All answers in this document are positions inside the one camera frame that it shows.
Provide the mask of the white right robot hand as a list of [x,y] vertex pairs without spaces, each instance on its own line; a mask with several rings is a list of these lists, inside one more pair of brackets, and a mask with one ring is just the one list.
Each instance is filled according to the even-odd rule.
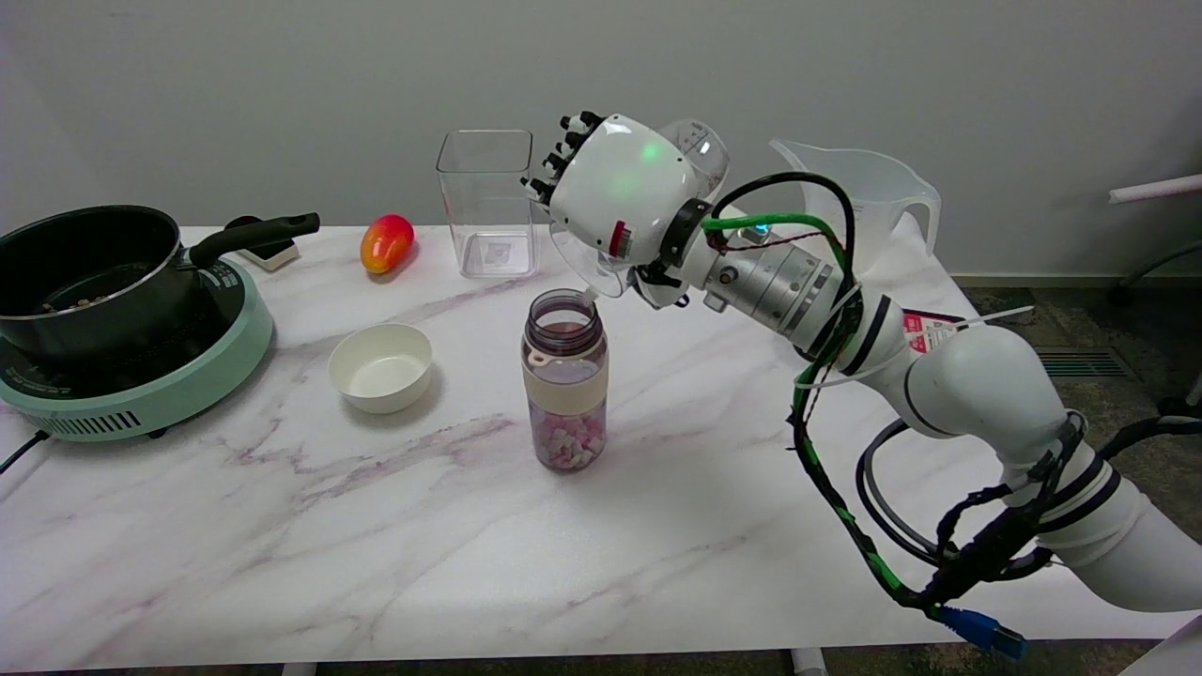
[[542,174],[520,180],[551,218],[552,243],[589,297],[627,290],[656,309],[688,306],[680,269],[728,172],[724,141],[691,118],[654,130],[627,115],[563,118]]

